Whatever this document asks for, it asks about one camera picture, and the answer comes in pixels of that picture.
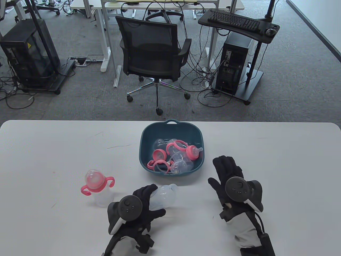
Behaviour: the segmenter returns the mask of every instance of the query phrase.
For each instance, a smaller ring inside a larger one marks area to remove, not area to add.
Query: black computer case
[[[245,76],[254,40],[230,32],[222,50],[220,66],[214,89],[235,95],[238,85]]]
[[[37,20],[56,67],[60,65],[55,46],[43,19]],[[54,70],[33,20],[19,21],[0,41],[7,59],[25,87],[44,87]]]

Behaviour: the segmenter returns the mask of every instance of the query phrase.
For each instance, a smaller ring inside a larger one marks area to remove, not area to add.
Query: floor
[[[269,1],[243,0],[244,11],[239,14],[254,18],[263,17]],[[0,23],[0,31],[5,34],[14,26],[14,11],[7,14]],[[97,38],[98,28],[80,13],[66,16],[61,12],[56,16],[49,11],[40,11],[46,20],[51,37],[60,58],[69,56],[87,56],[100,54]],[[143,16],[138,11],[136,18]],[[179,41],[185,39],[183,24],[177,17],[171,18],[178,24]],[[191,12],[185,13],[188,37],[192,38],[191,51],[199,53],[200,26],[193,19]],[[126,92],[139,86],[137,76],[121,74],[118,88],[113,88],[114,76],[112,65],[101,73],[99,64],[85,68],[76,68],[76,75],[68,78],[58,96],[36,95],[32,106],[23,110],[12,110],[0,101],[0,125],[9,119],[57,119],[57,120],[178,120],[195,121],[256,121],[256,122],[333,122],[341,127],[341,64],[324,44],[313,34],[297,14],[280,0],[277,5],[274,23],[281,29],[269,45],[260,67],[264,71],[260,83],[254,91],[251,104],[232,99],[221,108],[209,108],[197,100],[197,94],[191,93],[190,100],[185,100],[181,93],[160,89],[162,116],[155,113],[154,89],[149,88],[134,95],[134,101],[126,101]],[[203,28],[201,44],[206,42],[208,29]],[[122,63],[122,51],[118,46],[120,34],[117,26],[112,26],[116,63]],[[219,37],[216,54],[225,38]],[[265,46],[262,47],[256,67],[260,65]],[[6,59],[1,58],[3,66],[0,75],[8,75]],[[181,78],[174,82],[178,85]],[[185,78],[181,85],[189,90],[200,90],[201,85],[192,86]],[[203,98],[200,100],[209,106],[226,103],[229,98]],[[29,96],[16,95],[8,99],[13,107],[29,104]]]

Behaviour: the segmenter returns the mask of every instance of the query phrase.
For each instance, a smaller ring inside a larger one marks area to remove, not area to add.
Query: blue plastic basket
[[[194,167],[191,171],[180,174],[166,174],[163,172],[155,172],[147,168],[147,163],[152,160],[153,143],[157,139],[178,139],[187,142],[189,145],[195,145],[197,148],[202,147],[204,150],[200,152],[199,158],[194,161]],[[148,125],[142,132],[140,141],[139,159],[142,167],[155,175],[178,177],[185,176],[197,171],[204,163],[205,148],[203,135],[198,127],[186,122],[179,122],[175,119],[168,119],[164,122],[156,122]]]

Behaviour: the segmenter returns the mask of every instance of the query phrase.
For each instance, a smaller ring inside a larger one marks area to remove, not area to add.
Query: black pole
[[[257,62],[259,51],[261,50],[261,46],[262,46],[262,43],[258,42],[255,54],[254,54],[253,59],[252,59],[251,67],[250,67],[250,70],[248,73],[248,78],[246,79],[245,88],[249,86],[250,80],[252,78],[252,72],[256,66],[256,62]]]
[[[35,13],[34,13],[34,11],[33,11],[31,2],[30,2],[30,0],[25,0],[25,2],[26,2],[28,11],[29,11],[29,13],[31,14],[33,23],[34,23],[34,25],[35,25],[35,27],[36,27],[36,29],[37,29],[37,31],[38,31],[38,34],[39,34],[39,36],[40,36],[40,39],[42,40],[42,43],[43,43],[44,48],[45,48],[45,50],[46,50],[47,56],[48,56],[48,58],[50,59],[50,62],[51,62],[52,67],[53,67],[53,70],[54,70],[54,72],[55,72],[56,74],[59,74],[59,71],[58,71],[57,67],[55,66],[55,64],[54,64],[54,62],[53,62],[52,54],[51,54],[51,52],[50,52],[50,49],[48,48],[48,45],[47,45],[47,43],[46,43],[44,34],[43,34],[43,32],[42,32],[42,30],[41,30],[41,28],[40,28],[40,26],[39,26],[37,17],[35,16]]]
[[[275,0],[270,0],[269,7],[268,7],[268,12],[265,15],[266,19],[271,19],[269,22],[272,22],[272,11],[273,11],[274,5],[275,5]]]

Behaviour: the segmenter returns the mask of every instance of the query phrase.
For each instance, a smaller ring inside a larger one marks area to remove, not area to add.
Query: keyboard
[[[260,22],[258,20],[219,10],[217,11],[210,9],[209,12],[210,17],[207,20],[210,22],[235,27],[246,31],[259,32],[258,27]]]

